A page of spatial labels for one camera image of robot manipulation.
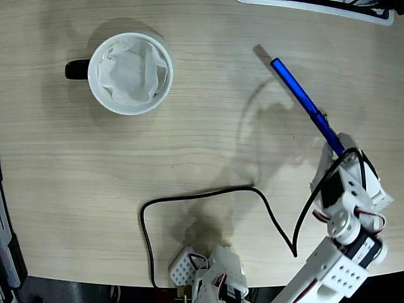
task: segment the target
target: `red wire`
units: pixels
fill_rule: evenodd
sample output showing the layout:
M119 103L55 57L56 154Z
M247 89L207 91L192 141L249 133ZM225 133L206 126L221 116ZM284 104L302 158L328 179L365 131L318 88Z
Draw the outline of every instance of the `red wire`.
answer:
M192 257L191 257L191 255L190 255L190 254L188 255L188 258L189 258L189 260L190 260L190 262L191 262L192 266L193 266L193 267L194 267L196 270L198 270L199 268L196 266L196 264L195 264L194 260L192 260Z
M355 210L357 213L364 213L366 215L370 215L370 216L377 216L379 217L382 221L383 221L383 225L386 225L386 219L379 215L378 213L372 213L370 211L365 211L365 210ZM378 233L380 233L383 229L377 230L374 232L375 235L377 235Z
M315 284L317 284L317 279L314 279L313 282L311 282L311 284L305 290L303 290L300 295L297 296L293 303L297 303L298 301L303 299L303 297L307 295L307 293L315 286Z
M198 270L199 268L196 266L196 264L195 264L194 260L192 259L192 257L202 259L204 262L206 262L206 259L204 257L200 256L199 254L193 254L193 253L188 254L188 258L189 258L189 260L191 261L191 264L195 267L196 270Z
M220 275L220 276L218 277L218 279L220 279L220 277L223 277L223 278L220 280L219 289L218 289L218 291L217 291L217 298L218 298L218 300L220 300L220 291L222 290L223 284L225 284L225 282L226 282L227 275L222 274L222 275Z

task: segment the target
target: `pen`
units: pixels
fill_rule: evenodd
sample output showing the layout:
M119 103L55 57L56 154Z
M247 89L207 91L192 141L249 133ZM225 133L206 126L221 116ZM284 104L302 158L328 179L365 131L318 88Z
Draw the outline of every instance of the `pen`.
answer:
M286 66L281 62L281 60L279 60L279 58L272 60L271 66L309 114L310 119L317 126L318 130L324 136L330 147L338 156L340 156L345 149L338 136L331 129L325 116L318 110L316 105L306 94L303 88L298 84Z

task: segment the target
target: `mug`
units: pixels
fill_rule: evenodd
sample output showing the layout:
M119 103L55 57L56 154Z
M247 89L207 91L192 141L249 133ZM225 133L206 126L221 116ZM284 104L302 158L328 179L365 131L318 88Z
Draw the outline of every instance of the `mug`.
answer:
M105 51L113 43L127 37L143 39L153 44L160 51L163 58L167 62L167 78L161 91L157 93L150 101L137 106L124 105L116 102L114 99L112 99L110 92L101 86L98 81L98 65L100 64ZM67 63L64 68L64 75L70 80L88 80L90 90L94 97L102 106L109 109L111 112L125 116L135 116L149 112L163 102L172 86L174 67L172 64L171 50L162 37L150 32L130 32L120 33L102 42L91 56L91 59L74 60Z

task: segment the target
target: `robotic arm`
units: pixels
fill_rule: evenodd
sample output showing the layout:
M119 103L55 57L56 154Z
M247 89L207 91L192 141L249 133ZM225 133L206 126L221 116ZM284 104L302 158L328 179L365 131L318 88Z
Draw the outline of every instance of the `robotic arm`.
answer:
M357 148L351 136L342 133L338 137L347 149ZM364 158L365 186L357 157L347 158L322 185L315 200L321 211L313 214L327 224L328 235L274 303L337 303L362 285L371 263L379 264L386 257L387 244L380 238L386 218L380 211L393 199ZM312 191L332 163L333 150L325 143ZM247 302L246 276L238 255L229 247L216 246L209 259L187 247L170 276L177 285L193 285L193 303Z

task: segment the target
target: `wood grain surface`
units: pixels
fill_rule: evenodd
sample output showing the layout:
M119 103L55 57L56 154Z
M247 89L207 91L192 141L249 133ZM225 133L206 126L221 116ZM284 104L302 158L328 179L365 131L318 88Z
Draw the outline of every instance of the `wood grain surface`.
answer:
M123 117L64 65L137 30L171 45L174 84L157 109ZM403 18L383 27L233 0L4 0L0 161L29 274L150 285L140 206L212 187L255 183L292 236L324 140L257 45L372 160L396 201L387 260L370 271L404 270L403 31ZM286 284L326 234L308 216L294 259L249 193L152 206L146 224L162 287L183 245L218 243L233 245L249 286Z

